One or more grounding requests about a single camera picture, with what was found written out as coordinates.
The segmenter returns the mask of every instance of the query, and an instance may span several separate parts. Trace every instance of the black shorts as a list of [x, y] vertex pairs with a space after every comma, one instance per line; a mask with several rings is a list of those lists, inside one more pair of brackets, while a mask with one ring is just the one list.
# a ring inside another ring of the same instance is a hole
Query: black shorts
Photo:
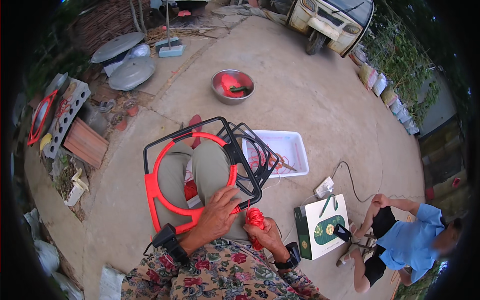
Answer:
[[[377, 239], [381, 238], [392, 228], [396, 221], [389, 206], [380, 208], [377, 215], [373, 218], [373, 235]], [[377, 245], [373, 256], [365, 262], [365, 277], [370, 281], [370, 286], [384, 275], [386, 265], [379, 257], [384, 251], [384, 247]]]

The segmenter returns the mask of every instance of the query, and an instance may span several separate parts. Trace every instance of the flower pot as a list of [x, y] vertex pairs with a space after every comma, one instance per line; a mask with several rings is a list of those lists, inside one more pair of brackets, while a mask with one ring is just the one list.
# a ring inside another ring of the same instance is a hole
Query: flower pot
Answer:
[[138, 113], [138, 104], [135, 99], [130, 99], [123, 104], [123, 109], [127, 111], [130, 117], [134, 117]]
[[123, 113], [119, 112], [113, 115], [110, 124], [115, 127], [118, 131], [124, 131], [127, 128], [127, 119], [123, 115]]

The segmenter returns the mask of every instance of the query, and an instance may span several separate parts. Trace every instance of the vehicle headlight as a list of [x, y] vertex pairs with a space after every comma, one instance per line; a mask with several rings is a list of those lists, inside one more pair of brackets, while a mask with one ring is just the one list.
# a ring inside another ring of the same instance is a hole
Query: vehicle headlight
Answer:
[[360, 28], [348, 24], [343, 27], [343, 30], [350, 33], [351, 35], [356, 35], [360, 31]]
[[312, 0], [302, 0], [302, 3], [312, 12], [315, 11], [315, 3]]

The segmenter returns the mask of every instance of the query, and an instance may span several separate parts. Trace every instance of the red slipper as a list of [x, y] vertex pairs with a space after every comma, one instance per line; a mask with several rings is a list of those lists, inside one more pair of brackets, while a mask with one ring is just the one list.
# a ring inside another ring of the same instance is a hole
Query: red slipper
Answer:
[[[192, 126], [192, 125], [195, 125], [195, 124], [198, 124], [202, 121], [202, 118], [200, 118], [199, 115], [194, 115], [193, 118], [190, 120], [190, 122], [188, 123], [188, 126]], [[195, 128], [195, 130], [197, 132], [200, 132], [202, 131], [202, 126], [198, 126]], [[198, 147], [198, 145], [200, 145], [200, 138], [197, 137], [195, 138], [195, 141], [193, 142], [193, 145], [192, 145], [192, 149], [195, 149], [196, 147]]]

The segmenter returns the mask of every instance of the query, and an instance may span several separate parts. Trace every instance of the blue shirt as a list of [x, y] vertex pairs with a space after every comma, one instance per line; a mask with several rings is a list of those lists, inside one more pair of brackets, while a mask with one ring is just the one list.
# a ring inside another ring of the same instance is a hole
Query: blue shirt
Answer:
[[377, 245], [386, 249], [380, 259], [391, 270], [410, 265], [413, 269], [412, 283], [419, 280], [438, 257], [432, 242], [445, 229], [440, 221], [441, 216], [440, 209], [421, 203], [415, 222], [397, 221], [377, 240]]

